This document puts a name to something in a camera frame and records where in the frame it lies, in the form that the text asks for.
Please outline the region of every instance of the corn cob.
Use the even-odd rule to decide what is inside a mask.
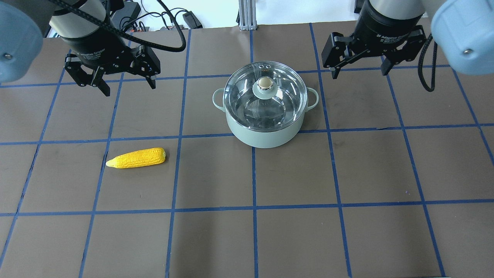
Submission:
[[[163,163],[165,157],[166,154],[163,148],[143,149],[122,154],[108,160],[106,166],[119,169],[143,167]]]

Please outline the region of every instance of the cooking pot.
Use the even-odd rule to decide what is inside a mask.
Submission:
[[[308,106],[307,91],[316,96]],[[223,94],[223,106],[215,97]],[[226,113],[232,133],[247,145],[272,148],[290,141],[300,130],[305,112],[319,102],[316,90],[286,65],[272,61],[248,64],[213,93],[213,104]]]

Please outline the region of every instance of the grid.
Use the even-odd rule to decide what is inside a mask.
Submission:
[[[38,87],[38,86],[56,86],[55,94],[53,96],[50,109],[48,111],[48,115],[46,117],[42,133],[40,135],[39,141],[21,141],[21,142],[0,142],[0,145],[22,145],[22,144],[31,144],[31,145],[36,145],[36,152],[33,157],[33,161],[29,170],[29,173],[26,178],[26,182],[24,184],[23,190],[22,190],[22,195],[19,200],[18,206],[17,206],[17,211],[15,213],[0,213],[0,217],[8,217],[8,216],[13,216],[12,224],[7,236],[7,240],[5,243],[5,246],[3,248],[1,257],[0,257],[0,267],[4,261],[6,251],[8,249],[10,239],[12,236],[12,233],[14,231],[15,224],[17,222],[18,217],[22,216],[53,216],[53,215],[90,215],[90,224],[89,224],[89,229],[87,232],[87,239],[85,242],[85,247],[84,247],[84,253],[83,253],[83,258],[81,262],[81,268],[80,268],[80,273],[79,277],[82,277],[83,272],[84,272],[84,266],[85,266],[85,260],[87,256],[87,250],[89,247],[90,239],[91,239],[91,232],[92,232],[92,227],[93,227],[93,222],[94,222],[94,217],[95,215],[104,215],[104,214],[148,214],[148,213],[170,213],[170,225],[169,225],[169,236],[168,236],[168,243],[167,243],[167,256],[166,256],[166,263],[165,263],[165,277],[169,277],[169,270],[170,270],[170,258],[171,258],[171,246],[172,246],[172,238],[173,238],[173,224],[174,224],[174,216],[175,213],[187,213],[187,212],[201,212],[201,211],[235,211],[235,210],[248,210],[252,211],[252,216],[253,216],[253,246],[254,246],[254,277],[259,276],[259,269],[258,269],[258,250],[257,250],[257,211],[258,210],[275,210],[275,209],[304,209],[304,208],[337,208],[338,209],[338,214],[340,218],[340,228],[341,228],[341,234],[342,234],[342,242],[343,242],[343,248],[345,252],[345,259],[346,259],[346,267],[347,267],[347,272],[348,276],[352,277],[352,270],[351,270],[351,262],[350,262],[350,255],[348,251],[348,244],[347,244],[347,238],[346,238],[346,231],[345,231],[345,220],[343,217],[343,208],[345,207],[380,207],[380,206],[408,206],[408,205],[415,205],[415,206],[422,206],[426,220],[427,220],[427,225],[429,228],[431,240],[433,243],[435,255],[437,258],[437,263],[441,272],[441,275],[443,277],[446,276],[442,260],[441,260],[441,255],[439,252],[439,248],[436,243],[435,235],[434,235],[434,230],[432,227],[432,223],[429,217],[428,205],[434,205],[434,204],[460,204],[460,203],[494,203],[494,199],[459,199],[459,200],[425,200],[424,194],[422,192],[421,184],[420,184],[420,178],[415,166],[415,161],[413,158],[413,153],[412,149],[410,147],[410,143],[408,140],[408,135],[407,131],[408,130],[414,130],[414,129],[447,129],[447,128],[460,128],[460,127],[473,127],[473,128],[478,128],[482,141],[485,145],[486,152],[489,155],[489,158],[494,165],[494,157],[493,157],[493,152],[490,149],[490,146],[486,140],[486,137],[484,135],[484,132],[482,130],[482,127],[491,127],[494,126],[494,123],[480,123],[474,113],[474,110],[472,108],[472,105],[470,104],[470,101],[468,100],[468,97],[463,89],[463,86],[460,82],[460,79],[458,77],[458,74],[452,69],[453,74],[456,78],[456,81],[458,83],[458,86],[461,90],[461,93],[464,97],[464,100],[468,106],[468,109],[474,119],[474,124],[460,124],[460,125],[430,125],[430,126],[405,126],[401,113],[400,113],[400,108],[398,105],[398,101],[396,99],[394,90],[393,90],[393,85],[391,82],[391,79],[389,76],[387,76],[387,82],[389,85],[390,93],[393,98],[393,102],[398,114],[400,126],[395,126],[395,127],[387,127],[387,128],[344,128],[344,129],[332,129],[329,126],[329,117],[328,117],[328,111],[326,109],[326,99],[325,99],[325,94],[324,94],[324,88],[323,88],[323,78],[322,78],[322,73],[324,72],[329,72],[329,70],[321,69],[320,64],[319,64],[319,57],[318,53],[319,50],[317,49],[316,46],[316,39],[314,36],[314,30],[313,30],[313,25],[312,23],[309,24],[310,31],[311,31],[311,37],[312,37],[312,44],[314,47],[314,54],[315,54],[315,59],[317,63],[317,70],[305,70],[305,71],[298,71],[298,73],[317,73],[318,78],[319,78],[319,84],[320,84],[320,92],[321,92],[321,102],[323,104],[323,112],[324,112],[324,119],[325,119],[325,129],[320,129],[320,130],[303,130],[300,131],[299,133],[326,133],[328,136],[328,143],[329,143],[329,152],[330,152],[330,157],[331,157],[331,167],[333,171],[333,178],[334,178],[334,184],[335,184],[335,190],[336,190],[336,203],[323,203],[323,204],[301,204],[301,205],[257,205],[257,193],[256,193],[256,150],[254,147],[251,148],[251,160],[252,160],[252,205],[251,206],[224,206],[224,207],[199,207],[199,208],[176,208],[176,195],[177,195],[177,186],[178,186],[178,178],[179,178],[179,166],[180,166],[180,150],[181,150],[181,142],[182,139],[184,138],[208,138],[208,137],[231,137],[233,136],[232,133],[225,133],[225,134],[199,134],[199,135],[183,135],[183,119],[184,119],[184,109],[185,109],[185,100],[186,100],[186,87],[187,87],[187,80],[188,79],[196,79],[196,78],[215,78],[215,77],[229,77],[229,74],[223,74],[223,75],[201,75],[201,76],[188,76],[188,64],[189,64],[189,53],[190,53],[190,41],[192,37],[193,31],[189,31],[188,34],[188,44],[187,44],[187,56],[186,56],[186,63],[185,63],[185,72],[183,76],[180,77],[161,77],[157,78],[157,80],[171,80],[171,79],[179,79],[183,80],[183,93],[182,93],[182,107],[181,107],[181,114],[180,114],[180,129],[179,129],[179,135],[177,136],[163,136],[163,137],[135,137],[135,138],[113,138],[112,137],[112,130],[113,130],[113,124],[115,120],[115,115],[117,112],[118,108],[118,103],[119,103],[119,97],[120,97],[120,92],[122,88],[122,84],[124,82],[135,82],[135,81],[144,81],[145,79],[124,79],[124,74],[121,74],[121,77],[119,80],[110,80],[107,81],[108,83],[119,83],[118,91],[117,91],[117,96],[116,96],[116,101],[115,101],[115,106],[113,109],[113,115],[110,123],[110,129],[108,132],[108,137],[106,139],[92,139],[92,140],[43,140],[43,136],[45,133],[45,130],[47,128],[51,112],[53,109],[53,106],[55,104],[55,100],[58,94],[58,91],[61,86],[64,85],[74,85],[74,82],[68,82],[68,83],[63,83],[62,78],[64,76],[64,70],[62,70],[62,73],[59,78],[58,83],[48,83],[48,84],[29,84],[29,85],[1,85],[0,88],[17,88],[17,87]],[[253,44],[253,31],[250,31],[249,34],[249,39],[250,39],[250,61],[254,61],[254,44]],[[449,68],[449,65],[438,65],[438,67],[444,67],[444,68]],[[416,68],[416,66],[397,66],[394,67],[395,70],[400,70],[400,69],[410,69],[410,68]],[[380,70],[378,67],[371,67],[371,68],[355,68],[355,69],[342,69],[342,71],[362,71],[362,70]],[[412,164],[412,169],[413,169],[413,174],[416,180],[416,185],[418,188],[418,192],[420,195],[420,201],[409,201],[409,202],[375,202],[375,203],[343,203],[341,201],[341,196],[339,192],[339,186],[338,186],[338,177],[337,177],[337,164],[335,161],[334,157],[334,149],[333,149],[333,142],[332,142],[332,137],[331,135],[333,133],[338,133],[338,132],[360,132],[360,131],[378,131],[378,130],[401,130],[403,133],[403,137],[406,143],[408,155],[410,157],[410,162]],[[145,139],[178,139],[178,147],[177,147],[177,155],[176,155],[176,166],[175,166],[175,176],[174,176],[174,185],[173,185],[173,198],[172,198],[172,206],[170,209],[142,209],[142,210],[104,210],[104,211],[98,211],[96,210],[96,206],[98,203],[98,197],[99,197],[99,192],[101,188],[101,183],[103,179],[103,174],[104,174],[104,169],[105,169],[105,161],[107,158],[107,154],[109,151],[110,143],[113,141],[127,141],[127,140],[145,140]],[[101,164],[101,170],[99,174],[99,180],[98,180],[98,186],[96,190],[96,195],[94,198],[94,204],[93,208],[91,211],[62,211],[62,212],[20,212],[20,208],[23,203],[23,198],[26,193],[26,190],[29,186],[29,181],[30,177],[33,171],[33,167],[36,162],[36,158],[38,156],[38,151],[39,148],[42,144],[67,144],[67,143],[96,143],[96,142],[106,142],[106,149],[105,149],[105,154],[103,157],[103,161]]]

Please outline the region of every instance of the pot lid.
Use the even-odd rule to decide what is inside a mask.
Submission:
[[[284,129],[303,115],[307,88],[291,68],[278,62],[248,64],[228,80],[223,95],[228,114],[258,132]]]

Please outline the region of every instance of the corn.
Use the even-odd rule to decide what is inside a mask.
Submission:
[[[106,166],[114,168],[134,168],[160,164],[165,161],[166,153],[163,148],[150,148],[122,154],[108,160]]]

